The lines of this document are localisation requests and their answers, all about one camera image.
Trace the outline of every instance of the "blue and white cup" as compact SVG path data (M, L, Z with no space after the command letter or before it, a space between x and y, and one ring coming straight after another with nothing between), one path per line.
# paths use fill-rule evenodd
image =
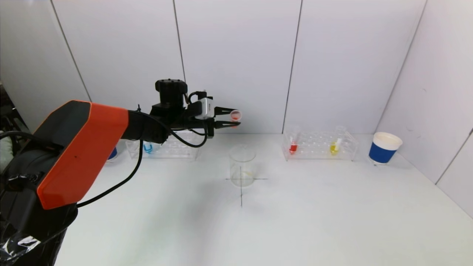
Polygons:
M403 141L393 134L377 132L369 150L369 157L376 164L386 164L396 153Z

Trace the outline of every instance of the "black robot arm segment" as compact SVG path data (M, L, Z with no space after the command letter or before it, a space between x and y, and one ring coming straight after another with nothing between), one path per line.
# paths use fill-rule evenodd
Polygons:
M205 91L196 91L198 100L191 102L187 96L187 84L182 80L158 80L155 83L160 103L153 105L150 114L128 111L128 127L122 139L144 140L164 143L174 130L203 128L208 138L214 129L237 126L239 122L215 121L215 116L226 115L235 109L213 106L213 97Z

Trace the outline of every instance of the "black cable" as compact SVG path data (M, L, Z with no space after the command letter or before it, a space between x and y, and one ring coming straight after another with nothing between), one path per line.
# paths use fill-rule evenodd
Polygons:
M157 119L156 117L152 116L152 115L148 115L148 114L145 114L145 113L142 113L143 115L146 115L147 117L153 119L154 121L158 122L159 124L161 124L161 126L163 126L166 130L168 130L175 138L177 138L180 142L184 143L185 145L189 146L189 147L193 147L193 148L199 148L199 147L202 147L206 141L207 141L207 136L208 136L208 132L207 132L207 125L204 123L204 140L202 141L202 143L200 144L192 144L192 143L189 143L185 140L183 140L181 137L179 137L179 135L177 135L169 126L167 126L164 122L160 121L159 119Z
M192 128L188 128L188 130L189 130L190 132L194 132L194 133L196 133L196 134L197 134L197 135L199 135L199 136L205 136L205 133L200 133L200 132L197 132L197 131L195 131L195 130L194 130L194 129L192 129Z
M125 180L123 180L122 182L120 182L120 183L116 184L115 186L109 188L108 190L106 190L102 194L99 194L99 195L97 195L97 196L95 196L95 197L93 197L93 198L91 198L87 201L78 203L77 207L80 208L80 207L84 207L85 205L91 204L92 202L106 196L110 192L116 190L117 188L121 187L123 184L128 182L135 175L136 171L138 170L138 167L140 167L142 158L143 158L143 140L140 140L140 152L139 152L139 155L138 155L138 162L136 163L136 166L135 166L135 169L133 169L133 172L131 172L131 174Z
M10 137L10 136L19 136L19 137L30 139L32 141L37 142L38 144L41 144L42 146L48 149L61 150L63 148L61 145L43 140L33 134L26 133L23 131L7 131L7 132L0 133L0 140L5 137Z

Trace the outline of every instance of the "small red object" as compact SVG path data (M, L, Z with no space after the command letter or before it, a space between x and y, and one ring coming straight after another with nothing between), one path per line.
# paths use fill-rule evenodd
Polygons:
M289 148L289 153L294 154L297 151L297 142L291 142L291 147Z

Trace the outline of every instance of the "white tabletop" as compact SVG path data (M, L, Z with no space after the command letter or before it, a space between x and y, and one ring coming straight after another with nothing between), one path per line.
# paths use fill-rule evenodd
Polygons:
M371 136L356 137L354 162L286 161L281 135L224 134L193 162L143 159L79 209L56 265L473 265L473 220L399 154L370 164ZM243 189L243 207L226 180L238 143L254 146L267 178ZM135 163L125 151L85 199Z

